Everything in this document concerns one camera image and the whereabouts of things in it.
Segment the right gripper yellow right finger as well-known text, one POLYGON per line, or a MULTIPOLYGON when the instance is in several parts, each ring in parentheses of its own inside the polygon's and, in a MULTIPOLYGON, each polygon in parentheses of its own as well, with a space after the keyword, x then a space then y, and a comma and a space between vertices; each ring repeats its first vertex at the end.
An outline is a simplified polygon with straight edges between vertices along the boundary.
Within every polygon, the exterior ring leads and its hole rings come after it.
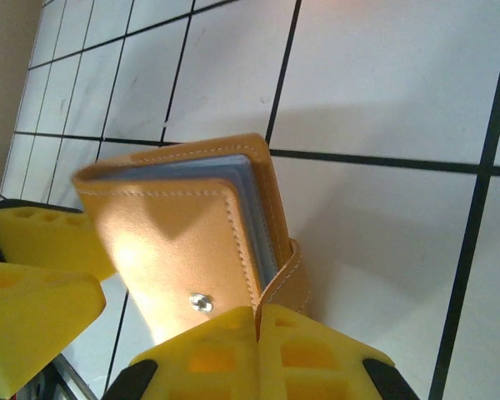
POLYGON ((262 309, 260 399, 417 399, 385 353, 278 305, 262 309))

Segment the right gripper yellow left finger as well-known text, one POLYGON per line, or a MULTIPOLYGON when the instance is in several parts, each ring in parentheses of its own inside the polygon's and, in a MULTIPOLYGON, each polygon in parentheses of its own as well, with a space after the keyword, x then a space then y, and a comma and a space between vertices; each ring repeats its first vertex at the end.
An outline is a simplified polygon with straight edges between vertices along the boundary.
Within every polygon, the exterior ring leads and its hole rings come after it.
POLYGON ((255 399, 253 310, 237 307, 138 354, 104 399, 255 399))

